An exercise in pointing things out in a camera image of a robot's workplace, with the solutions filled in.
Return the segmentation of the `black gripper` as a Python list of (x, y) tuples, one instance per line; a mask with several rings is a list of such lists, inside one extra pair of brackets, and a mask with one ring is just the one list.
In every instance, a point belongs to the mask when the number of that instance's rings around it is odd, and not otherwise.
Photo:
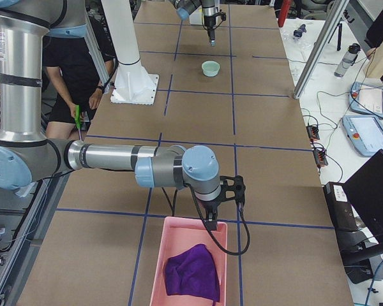
[(218, 207), (226, 201), (229, 201), (229, 199), (224, 194), (218, 195), (213, 200), (202, 200), (197, 198), (197, 202), (206, 212), (206, 228), (209, 231), (217, 230)]
[(210, 45), (215, 46), (215, 29), (217, 28), (217, 18), (219, 17), (221, 22), (226, 21), (227, 15), (219, 8), (203, 8), (203, 25), (207, 30)]

